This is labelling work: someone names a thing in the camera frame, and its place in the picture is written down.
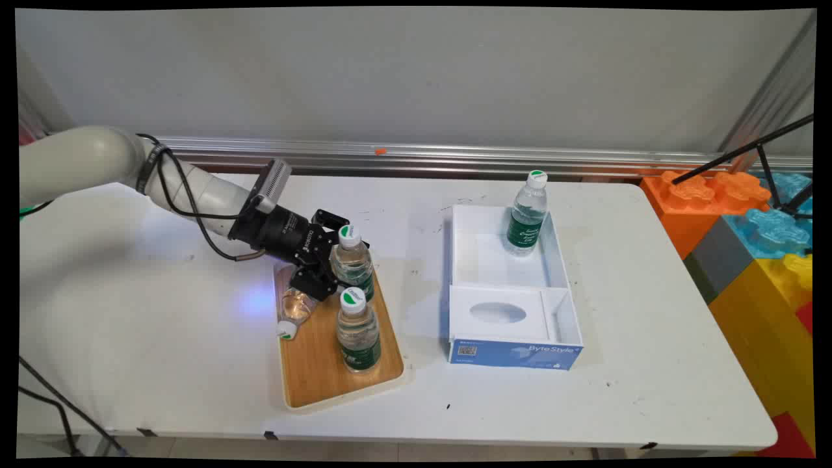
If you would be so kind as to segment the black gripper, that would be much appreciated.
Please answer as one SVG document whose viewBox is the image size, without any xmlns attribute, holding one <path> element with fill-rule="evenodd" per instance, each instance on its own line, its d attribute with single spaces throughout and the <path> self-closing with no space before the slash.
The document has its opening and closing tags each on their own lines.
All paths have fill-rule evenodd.
<svg viewBox="0 0 832 468">
<path fill-rule="evenodd" d="M 357 225 L 329 211 L 319 209 L 308 220 L 279 205 L 262 213 L 254 201 L 246 202 L 228 238 L 291 263 L 295 270 L 289 287 L 318 302 L 335 295 L 341 286 L 331 268 L 332 248 L 354 251 L 370 246 Z"/>
</svg>

